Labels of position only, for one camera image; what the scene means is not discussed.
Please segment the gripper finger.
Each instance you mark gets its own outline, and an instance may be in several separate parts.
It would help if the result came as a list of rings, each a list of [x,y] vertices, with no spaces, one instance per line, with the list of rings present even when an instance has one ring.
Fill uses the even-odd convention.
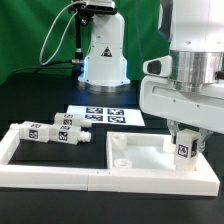
[[[200,137],[198,139],[198,151],[203,152],[205,150],[206,141],[213,134],[211,130],[200,129]]]
[[[173,144],[176,143],[177,133],[180,131],[179,129],[179,123],[177,121],[168,120],[167,121],[167,127],[169,129],[169,132],[171,134],[171,142]]]

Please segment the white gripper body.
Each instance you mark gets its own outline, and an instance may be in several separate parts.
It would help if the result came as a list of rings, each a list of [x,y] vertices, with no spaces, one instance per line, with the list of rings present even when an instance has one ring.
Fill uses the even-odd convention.
[[[202,87],[201,92],[183,92],[168,78],[171,57],[143,63],[145,77],[139,105],[144,113],[224,134],[224,80]]]

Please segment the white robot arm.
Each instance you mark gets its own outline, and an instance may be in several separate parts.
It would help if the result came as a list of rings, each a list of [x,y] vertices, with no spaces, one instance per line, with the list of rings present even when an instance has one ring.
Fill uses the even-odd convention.
[[[87,0],[84,8],[93,28],[79,82],[99,91],[129,84],[115,3]],[[169,53],[143,64],[140,108],[165,118],[174,141],[180,123],[197,127],[202,151],[212,133],[224,134],[224,0],[160,0],[158,31]]]

